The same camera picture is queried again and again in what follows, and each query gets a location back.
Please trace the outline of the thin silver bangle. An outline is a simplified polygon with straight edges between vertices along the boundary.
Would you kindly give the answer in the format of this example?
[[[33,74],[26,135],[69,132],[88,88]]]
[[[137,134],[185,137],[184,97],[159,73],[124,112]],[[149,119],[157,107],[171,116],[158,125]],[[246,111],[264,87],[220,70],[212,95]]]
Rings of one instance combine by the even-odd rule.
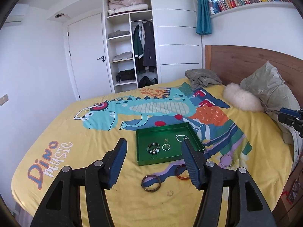
[[[230,168],[234,164],[234,159],[231,155],[225,154],[220,157],[219,163],[225,168]]]

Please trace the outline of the amber translucent bangle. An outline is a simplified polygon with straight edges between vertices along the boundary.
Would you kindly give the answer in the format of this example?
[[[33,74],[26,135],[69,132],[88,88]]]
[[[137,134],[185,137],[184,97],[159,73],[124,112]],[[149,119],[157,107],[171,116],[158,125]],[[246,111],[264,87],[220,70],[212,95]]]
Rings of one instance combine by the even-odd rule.
[[[175,176],[180,180],[189,180],[190,176],[182,176],[182,174],[187,170],[186,165],[178,165],[175,169]]]

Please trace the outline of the dark brown bangle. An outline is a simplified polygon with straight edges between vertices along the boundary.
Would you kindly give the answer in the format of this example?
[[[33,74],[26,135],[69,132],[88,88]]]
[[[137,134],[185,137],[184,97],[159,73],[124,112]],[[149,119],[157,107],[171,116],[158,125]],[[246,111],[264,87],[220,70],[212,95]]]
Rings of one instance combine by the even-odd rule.
[[[161,184],[162,182],[160,177],[155,174],[146,175],[142,178],[141,181],[141,187],[149,193],[158,191],[161,187]]]

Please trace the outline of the twisted silver hoop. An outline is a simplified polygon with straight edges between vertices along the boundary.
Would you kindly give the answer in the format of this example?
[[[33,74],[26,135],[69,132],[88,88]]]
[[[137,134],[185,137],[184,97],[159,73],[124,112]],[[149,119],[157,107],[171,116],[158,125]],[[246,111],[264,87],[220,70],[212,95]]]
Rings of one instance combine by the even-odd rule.
[[[171,146],[170,146],[169,144],[163,144],[163,145],[162,145],[162,149],[163,149],[164,151],[169,151],[169,150],[171,149]]]

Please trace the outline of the grey-green duvet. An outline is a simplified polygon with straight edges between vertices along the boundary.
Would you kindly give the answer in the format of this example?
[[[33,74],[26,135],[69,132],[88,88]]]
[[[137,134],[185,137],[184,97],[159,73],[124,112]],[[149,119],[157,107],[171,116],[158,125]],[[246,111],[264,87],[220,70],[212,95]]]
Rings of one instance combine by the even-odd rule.
[[[278,121],[278,112],[281,108],[298,110],[300,106],[276,67],[267,61],[261,68],[243,79],[240,87],[250,91],[260,99],[265,112],[277,122],[282,130],[283,140],[286,144],[302,145],[299,133],[291,126]]]

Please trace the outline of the yellow dinosaur bedspread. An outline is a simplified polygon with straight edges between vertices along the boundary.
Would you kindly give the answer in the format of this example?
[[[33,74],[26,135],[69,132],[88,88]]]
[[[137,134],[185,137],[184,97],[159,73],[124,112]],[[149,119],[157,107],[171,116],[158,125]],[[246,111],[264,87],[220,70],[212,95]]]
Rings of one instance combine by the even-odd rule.
[[[192,226],[202,192],[175,176],[176,162],[139,166],[136,145],[138,129],[188,123],[206,158],[221,166],[220,157],[231,155],[234,164],[227,169],[246,168],[274,209],[291,173],[294,149],[268,114],[231,107],[223,90],[192,90],[180,79],[72,103],[18,165],[11,183],[14,199],[34,215],[62,167],[86,167],[124,138],[127,155],[118,182],[106,193],[115,226]],[[149,174],[162,182],[154,193],[141,187]]]

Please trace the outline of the grey crumpled garment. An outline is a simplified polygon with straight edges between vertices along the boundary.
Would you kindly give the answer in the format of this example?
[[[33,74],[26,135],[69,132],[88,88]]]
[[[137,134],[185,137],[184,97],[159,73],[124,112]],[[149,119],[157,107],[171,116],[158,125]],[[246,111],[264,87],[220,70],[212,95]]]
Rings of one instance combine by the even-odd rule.
[[[222,85],[222,80],[209,69],[186,70],[185,76],[190,80],[191,89],[206,88],[212,85]]]

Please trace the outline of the green metallic tray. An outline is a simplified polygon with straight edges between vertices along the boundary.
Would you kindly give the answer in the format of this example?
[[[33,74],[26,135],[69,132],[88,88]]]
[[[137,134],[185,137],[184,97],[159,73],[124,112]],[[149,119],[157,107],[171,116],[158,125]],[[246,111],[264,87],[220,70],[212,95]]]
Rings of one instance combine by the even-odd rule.
[[[188,139],[196,151],[204,151],[201,140],[188,123],[137,130],[138,165],[147,166],[182,159],[181,144],[184,139]]]

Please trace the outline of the teal curtain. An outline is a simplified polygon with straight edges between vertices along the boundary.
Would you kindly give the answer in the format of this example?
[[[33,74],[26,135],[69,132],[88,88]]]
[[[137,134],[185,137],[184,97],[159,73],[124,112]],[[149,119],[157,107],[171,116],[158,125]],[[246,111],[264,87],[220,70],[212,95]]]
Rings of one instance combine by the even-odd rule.
[[[197,0],[198,16],[196,33],[204,36],[212,33],[211,14],[209,0]]]

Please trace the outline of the folded black clothes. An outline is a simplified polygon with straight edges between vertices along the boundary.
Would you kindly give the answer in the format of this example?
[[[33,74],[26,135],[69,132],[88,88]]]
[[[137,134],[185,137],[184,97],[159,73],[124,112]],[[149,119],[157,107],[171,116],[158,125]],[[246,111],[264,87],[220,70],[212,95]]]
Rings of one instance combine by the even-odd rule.
[[[127,80],[135,80],[136,76],[135,76],[135,69],[127,69],[124,71],[120,71],[117,75],[116,75],[116,81],[117,82],[122,82],[122,81],[127,81]]]

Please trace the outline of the white door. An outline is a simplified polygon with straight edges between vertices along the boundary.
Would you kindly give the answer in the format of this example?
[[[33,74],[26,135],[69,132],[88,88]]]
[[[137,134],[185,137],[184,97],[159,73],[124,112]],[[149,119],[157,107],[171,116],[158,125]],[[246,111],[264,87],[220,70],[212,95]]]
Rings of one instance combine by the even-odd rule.
[[[81,100],[111,93],[105,57],[101,14],[92,15],[68,26],[69,52]]]

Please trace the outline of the dark hanging jackets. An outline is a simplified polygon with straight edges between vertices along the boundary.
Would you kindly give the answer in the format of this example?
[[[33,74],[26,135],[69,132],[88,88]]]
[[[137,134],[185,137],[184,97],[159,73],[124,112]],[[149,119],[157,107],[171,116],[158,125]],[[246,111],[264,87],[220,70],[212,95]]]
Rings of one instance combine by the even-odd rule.
[[[154,26],[151,21],[139,22],[133,32],[133,49],[136,70],[139,73],[154,72],[156,63]]]

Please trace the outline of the white air conditioner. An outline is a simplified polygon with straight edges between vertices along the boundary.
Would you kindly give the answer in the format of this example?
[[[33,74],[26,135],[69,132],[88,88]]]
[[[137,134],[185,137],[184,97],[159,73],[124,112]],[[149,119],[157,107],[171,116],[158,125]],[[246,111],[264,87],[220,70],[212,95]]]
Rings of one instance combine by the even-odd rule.
[[[4,22],[3,26],[10,27],[21,25],[25,15],[27,14],[28,8],[28,4],[16,4]]]

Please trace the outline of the folded white bedding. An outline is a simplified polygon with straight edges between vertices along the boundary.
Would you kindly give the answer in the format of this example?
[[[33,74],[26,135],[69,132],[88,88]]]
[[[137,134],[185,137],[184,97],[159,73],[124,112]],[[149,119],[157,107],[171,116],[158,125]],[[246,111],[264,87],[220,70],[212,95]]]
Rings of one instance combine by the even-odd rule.
[[[149,6],[145,0],[109,0],[108,15],[124,13],[129,11],[148,10]]]

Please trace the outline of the wall light switch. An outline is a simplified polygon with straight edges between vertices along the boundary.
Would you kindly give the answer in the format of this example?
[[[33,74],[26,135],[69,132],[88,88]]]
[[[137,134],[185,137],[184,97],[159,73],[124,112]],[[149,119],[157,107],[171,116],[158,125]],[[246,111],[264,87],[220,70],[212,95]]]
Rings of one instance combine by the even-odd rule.
[[[0,98],[0,106],[2,106],[3,104],[5,104],[8,100],[9,100],[8,94],[5,94],[4,96],[2,96]]]

